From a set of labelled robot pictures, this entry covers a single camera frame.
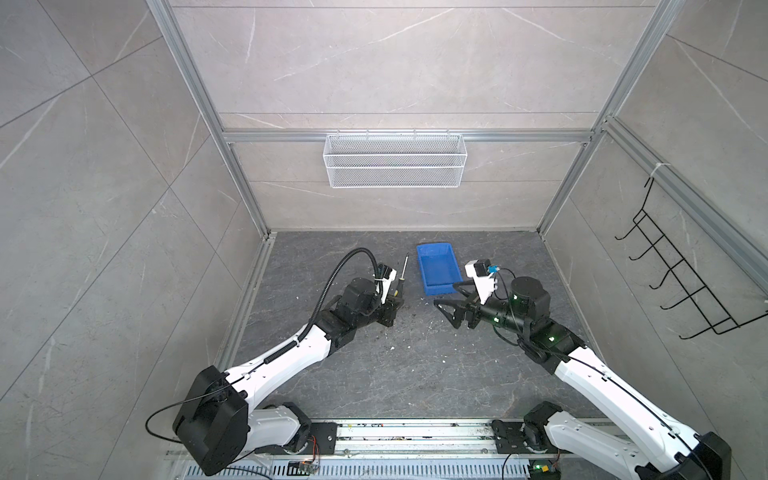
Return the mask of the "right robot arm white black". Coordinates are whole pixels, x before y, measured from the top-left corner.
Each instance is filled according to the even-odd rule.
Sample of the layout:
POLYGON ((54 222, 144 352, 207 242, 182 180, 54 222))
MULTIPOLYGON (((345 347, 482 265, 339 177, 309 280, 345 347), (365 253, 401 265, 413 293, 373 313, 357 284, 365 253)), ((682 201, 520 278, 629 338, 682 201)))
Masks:
POLYGON ((732 450, 714 432, 697 433, 645 398, 607 367, 575 333, 549 315, 550 294, 533 277, 505 283, 487 260, 466 266, 468 280, 454 284, 458 299, 435 307, 454 328, 482 322, 513 332, 515 346, 534 363, 580 392, 621 429, 616 437, 543 402, 524 418, 532 451, 566 450, 619 479, 728 479, 732 450))

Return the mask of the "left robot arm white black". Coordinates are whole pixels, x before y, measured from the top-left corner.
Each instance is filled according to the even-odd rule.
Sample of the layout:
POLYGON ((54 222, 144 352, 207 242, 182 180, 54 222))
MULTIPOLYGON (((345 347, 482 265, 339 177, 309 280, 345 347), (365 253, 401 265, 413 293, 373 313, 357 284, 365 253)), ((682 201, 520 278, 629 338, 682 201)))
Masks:
POLYGON ((177 414, 169 442, 183 446, 207 476, 252 454, 302 452, 311 444, 311 419, 291 402, 263 401, 349 344, 363 327, 392 326, 403 283, 403 271, 377 261, 369 249, 345 254, 298 332, 245 363, 198 373, 185 399, 171 406, 177 414))

